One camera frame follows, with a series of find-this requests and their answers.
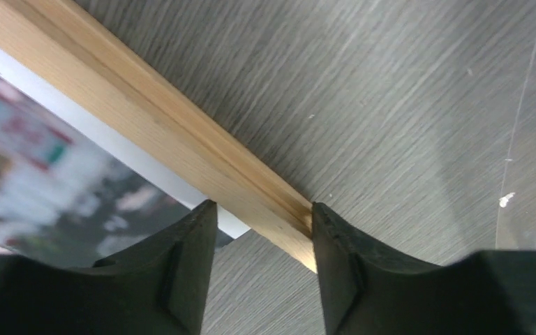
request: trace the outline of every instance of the white paper edge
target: white paper edge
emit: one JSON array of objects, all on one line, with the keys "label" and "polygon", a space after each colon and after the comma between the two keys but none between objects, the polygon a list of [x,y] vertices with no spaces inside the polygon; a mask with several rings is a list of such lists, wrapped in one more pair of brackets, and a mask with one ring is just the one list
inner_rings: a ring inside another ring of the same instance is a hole
[{"label": "white paper edge", "polygon": [[[0,76],[189,209],[207,196],[0,49]],[[218,227],[236,239],[250,228],[222,207]]]}]

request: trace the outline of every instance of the photograph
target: photograph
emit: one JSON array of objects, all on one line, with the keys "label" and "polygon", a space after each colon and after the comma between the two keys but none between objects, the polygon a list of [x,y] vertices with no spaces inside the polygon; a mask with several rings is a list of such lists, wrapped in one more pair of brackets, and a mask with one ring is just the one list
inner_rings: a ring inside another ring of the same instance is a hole
[{"label": "photograph", "polygon": [[89,267],[189,211],[0,77],[0,250]]}]

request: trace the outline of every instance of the white speck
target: white speck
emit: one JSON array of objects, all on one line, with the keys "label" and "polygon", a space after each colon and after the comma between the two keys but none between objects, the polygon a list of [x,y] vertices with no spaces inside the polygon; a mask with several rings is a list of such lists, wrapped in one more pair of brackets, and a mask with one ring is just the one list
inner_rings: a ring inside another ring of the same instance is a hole
[{"label": "white speck", "polygon": [[509,200],[511,200],[511,198],[514,197],[514,192],[511,192],[507,195],[505,195],[504,197],[500,198],[498,200],[498,204],[502,207],[502,208],[505,208],[509,202]]}]

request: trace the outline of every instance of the wooden frame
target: wooden frame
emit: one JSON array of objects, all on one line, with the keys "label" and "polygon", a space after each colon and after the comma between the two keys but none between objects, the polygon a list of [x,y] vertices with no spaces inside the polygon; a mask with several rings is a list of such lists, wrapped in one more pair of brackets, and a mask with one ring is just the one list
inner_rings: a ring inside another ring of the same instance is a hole
[{"label": "wooden frame", "polygon": [[311,203],[70,0],[0,0],[0,48],[315,271]]}]

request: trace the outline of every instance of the wooden frame edge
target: wooden frame edge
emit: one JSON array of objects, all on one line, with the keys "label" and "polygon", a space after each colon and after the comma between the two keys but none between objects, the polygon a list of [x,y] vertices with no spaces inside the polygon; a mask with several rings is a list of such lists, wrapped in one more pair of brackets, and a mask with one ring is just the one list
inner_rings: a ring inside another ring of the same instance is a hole
[{"label": "wooden frame edge", "polygon": [[0,48],[315,271],[311,203],[69,0],[0,0]]}]

